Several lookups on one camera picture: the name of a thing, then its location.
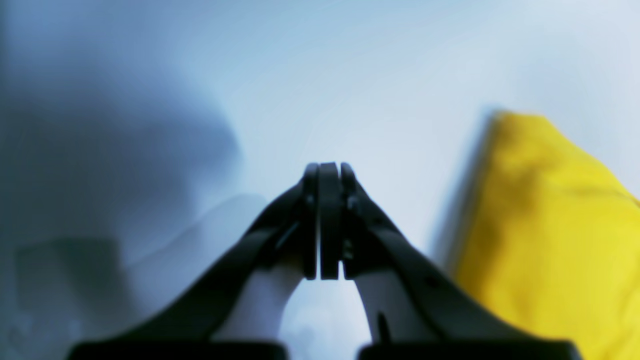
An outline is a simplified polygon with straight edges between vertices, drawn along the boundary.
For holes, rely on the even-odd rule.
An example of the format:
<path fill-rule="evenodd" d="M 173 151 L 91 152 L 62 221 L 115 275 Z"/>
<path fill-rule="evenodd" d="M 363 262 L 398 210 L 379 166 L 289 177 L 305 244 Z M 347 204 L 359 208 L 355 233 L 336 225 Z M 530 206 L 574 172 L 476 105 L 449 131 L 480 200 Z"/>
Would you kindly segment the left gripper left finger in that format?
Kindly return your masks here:
<path fill-rule="evenodd" d="M 272 201 L 234 246 L 165 309 L 69 360 L 286 360 L 285 307 L 318 273 L 320 165 Z"/>

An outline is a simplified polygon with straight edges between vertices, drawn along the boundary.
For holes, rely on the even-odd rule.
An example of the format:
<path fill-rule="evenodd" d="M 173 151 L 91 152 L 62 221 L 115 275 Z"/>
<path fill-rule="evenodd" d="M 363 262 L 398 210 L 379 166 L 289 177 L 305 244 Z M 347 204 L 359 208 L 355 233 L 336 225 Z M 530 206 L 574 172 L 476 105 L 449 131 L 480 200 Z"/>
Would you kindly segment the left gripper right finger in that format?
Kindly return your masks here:
<path fill-rule="evenodd" d="M 572 342 L 531 335 L 464 294 L 366 194 L 349 164 L 318 167 L 322 280 L 356 285 L 371 333 L 359 360 L 580 360 Z"/>

